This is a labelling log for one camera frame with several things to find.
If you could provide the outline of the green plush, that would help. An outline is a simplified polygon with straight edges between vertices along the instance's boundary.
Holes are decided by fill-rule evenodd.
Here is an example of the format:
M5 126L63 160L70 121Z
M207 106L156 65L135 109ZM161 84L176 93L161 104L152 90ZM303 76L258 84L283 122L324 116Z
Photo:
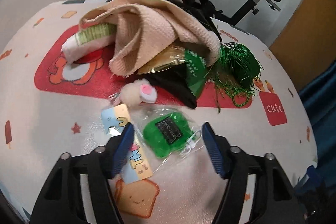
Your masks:
M132 112L136 134L154 173L204 146L201 126L176 107L143 107Z

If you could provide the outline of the pink white plush keychain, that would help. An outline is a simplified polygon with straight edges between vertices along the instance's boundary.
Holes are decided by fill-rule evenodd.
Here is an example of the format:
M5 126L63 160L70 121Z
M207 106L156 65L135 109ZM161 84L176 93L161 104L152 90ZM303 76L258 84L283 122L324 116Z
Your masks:
M148 80L140 79L133 83L128 83L117 93L108 97L114 105L126 104L127 107L135 107L141 103L155 103L158 93Z

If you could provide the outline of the green tinsel tassel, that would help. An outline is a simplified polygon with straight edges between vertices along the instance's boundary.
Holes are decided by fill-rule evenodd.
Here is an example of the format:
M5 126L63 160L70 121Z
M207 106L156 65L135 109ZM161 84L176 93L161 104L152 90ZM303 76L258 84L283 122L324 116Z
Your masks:
M211 65L206 79L214 84L215 104L219 98L230 98L233 105L244 107L254 96L253 81L263 67L245 45L235 42L220 44L217 60Z

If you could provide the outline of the black glove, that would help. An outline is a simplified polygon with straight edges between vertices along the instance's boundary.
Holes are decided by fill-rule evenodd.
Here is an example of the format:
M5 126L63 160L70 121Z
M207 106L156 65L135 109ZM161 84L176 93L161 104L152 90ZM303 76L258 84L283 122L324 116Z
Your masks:
M174 65L165 71L148 73L144 78L151 85L158 86L171 93L185 106L191 109L197 107L197 98L187 85L187 66L185 63Z

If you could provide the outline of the green snack bag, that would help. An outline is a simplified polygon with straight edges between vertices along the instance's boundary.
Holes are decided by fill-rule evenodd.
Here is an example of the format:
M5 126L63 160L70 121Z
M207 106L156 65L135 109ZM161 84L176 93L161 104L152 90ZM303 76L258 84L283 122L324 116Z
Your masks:
M201 96L206 83L207 64L196 52L173 43L143 65L137 74L157 76L167 72L172 73L175 78L180 75L191 93L196 98Z

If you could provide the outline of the white green paper cup stack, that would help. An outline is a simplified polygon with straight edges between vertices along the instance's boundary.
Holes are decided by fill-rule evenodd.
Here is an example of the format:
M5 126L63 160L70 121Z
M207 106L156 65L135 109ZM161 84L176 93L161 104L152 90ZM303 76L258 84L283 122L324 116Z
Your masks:
M76 32L62 45L61 52L67 63L72 64L89 53L100 50L116 39L117 26L100 23Z

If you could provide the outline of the beige knit cloth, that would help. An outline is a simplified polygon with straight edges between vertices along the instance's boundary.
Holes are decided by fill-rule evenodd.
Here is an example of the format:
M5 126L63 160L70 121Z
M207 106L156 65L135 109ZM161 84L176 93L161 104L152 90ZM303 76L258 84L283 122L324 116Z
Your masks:
M99 23L116 25L110 71L129 76L176 40L201 45L207 65L220 53L220 41L199 20L165 0L113 0L87 12L80 28Z

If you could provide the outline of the blue curtain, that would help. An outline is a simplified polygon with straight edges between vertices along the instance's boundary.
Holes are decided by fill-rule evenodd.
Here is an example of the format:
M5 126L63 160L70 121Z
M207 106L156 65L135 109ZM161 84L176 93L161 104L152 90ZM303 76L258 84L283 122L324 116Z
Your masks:
M306 220L335 213L335 63L306 85L299 96L317 145L317 166L310 166L295 186Z

